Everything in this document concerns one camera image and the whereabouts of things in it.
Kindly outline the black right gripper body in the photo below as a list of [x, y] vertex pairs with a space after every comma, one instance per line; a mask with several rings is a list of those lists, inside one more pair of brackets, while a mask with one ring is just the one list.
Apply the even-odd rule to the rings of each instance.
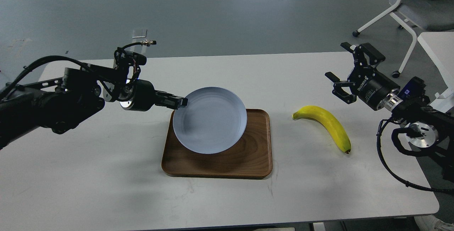
[[400, 90], [400, 86], [377, 69], [353, 69], [350, 73], [350, 92], [359, 97], [374, 111], [384, 106], [388, 94]]

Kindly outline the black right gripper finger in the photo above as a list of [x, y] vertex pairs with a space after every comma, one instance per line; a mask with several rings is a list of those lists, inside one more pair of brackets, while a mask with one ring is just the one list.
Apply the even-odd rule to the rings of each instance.
[[356, 102], [357, 96], [354, 94], [347, 93], [343, 88], [350, 88], [353, 86], [353, 82], [341, 81], [335, 74], [332, 72], [326, 72], [325, 76], [333, 82], [332, 94], [341, 99], [347, 104]]
[[377, 71], [377, 66], [385, 61], [386, 57], [370, 43], [352, 45], [342, 42], [340, 46], [352, 53], [354, 59], [353, 72]]

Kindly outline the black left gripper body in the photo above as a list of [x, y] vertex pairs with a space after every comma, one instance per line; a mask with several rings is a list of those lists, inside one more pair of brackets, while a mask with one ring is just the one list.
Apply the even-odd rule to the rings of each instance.
[[157, 102], [158, 98], [152, 83], [138, 79], [133, 88], [132, 98], [120, 102], [120, 106], [126, 111], [148, 111]]

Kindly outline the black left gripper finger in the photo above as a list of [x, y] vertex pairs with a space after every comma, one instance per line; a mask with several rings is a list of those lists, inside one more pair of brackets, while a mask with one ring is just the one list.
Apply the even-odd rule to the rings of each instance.
[[184, 108], [188, 105], [188, 98], [179, 97], [174, 94], [156, 91], [156, 105], [166, 107], [172, 110]]

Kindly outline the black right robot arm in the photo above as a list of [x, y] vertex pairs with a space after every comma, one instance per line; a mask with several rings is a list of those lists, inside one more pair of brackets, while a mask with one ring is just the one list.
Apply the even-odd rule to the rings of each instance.
[[404, 124], [392, 131], [395, 148], [404, 155], [430, 157], [441, 166], [443, 179], [452, 182], [453, 117], [430, 105], [424, 80], [414, 76], [401, 88], [378, 71], [385, 56], [371, 44], [340, 45], [352, 53], [354, 67], [345, 81], [332, 72], [325, 74], [333, 82], [332, 93], [347, 104], [359, 98], [374, 111], [390, 111], [391, 121]]

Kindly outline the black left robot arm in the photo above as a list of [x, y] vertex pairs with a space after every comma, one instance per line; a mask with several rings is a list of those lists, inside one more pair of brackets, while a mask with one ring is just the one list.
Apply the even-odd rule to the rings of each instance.
[[[143, 40], [118, 47], [112, 68], [61, 55], [45, 56], [25, 66], [1, 90], [1, 148], [38, 127], [63, 134], [100, 112], [105, 102], [117, 101], [126, 111], [148, 111], [154, 105], [173, 110], [186, 107], [187, 98], [158, 91], [151, 82], [139, 79], [146, 57], [128, 48], [156, 43]], [[20, 84], [35, 69], [55, 61], [69, 61], [79, 69], [65, 68], [62, 77]]]

